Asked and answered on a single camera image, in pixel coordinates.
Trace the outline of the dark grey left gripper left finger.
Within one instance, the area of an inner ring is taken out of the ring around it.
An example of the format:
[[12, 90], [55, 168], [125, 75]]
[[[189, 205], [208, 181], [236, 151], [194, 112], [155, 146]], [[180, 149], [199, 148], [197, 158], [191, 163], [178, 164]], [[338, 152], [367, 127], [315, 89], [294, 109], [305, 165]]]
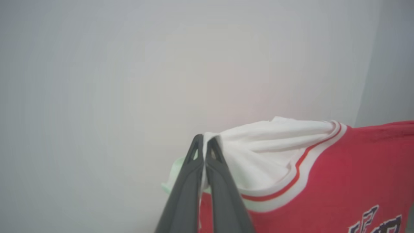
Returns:
[[189, 147], [154, 233], [198, 233], [199, 200], [204, 168], [203, 135]]

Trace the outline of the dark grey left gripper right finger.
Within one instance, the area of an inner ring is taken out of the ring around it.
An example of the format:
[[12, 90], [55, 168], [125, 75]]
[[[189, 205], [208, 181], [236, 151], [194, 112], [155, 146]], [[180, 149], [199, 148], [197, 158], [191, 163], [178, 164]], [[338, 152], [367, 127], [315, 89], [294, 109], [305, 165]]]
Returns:
[[207, 143], [205, 165], [211, 188], [213, 233], [256, 233], [217, 138]]

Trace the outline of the red and white jersey garment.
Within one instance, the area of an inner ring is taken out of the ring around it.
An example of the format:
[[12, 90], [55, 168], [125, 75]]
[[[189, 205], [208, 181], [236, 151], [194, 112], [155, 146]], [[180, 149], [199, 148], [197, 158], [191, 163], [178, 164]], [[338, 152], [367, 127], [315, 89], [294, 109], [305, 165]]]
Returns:
[[[213, 233], [205, 157], [217, 138], [256, 233], [404, 233], [414, 121], [352, 128], [275, 117], [203, 135], [198, 233]], [[162, 188], [169, 195], [185, 157]]]

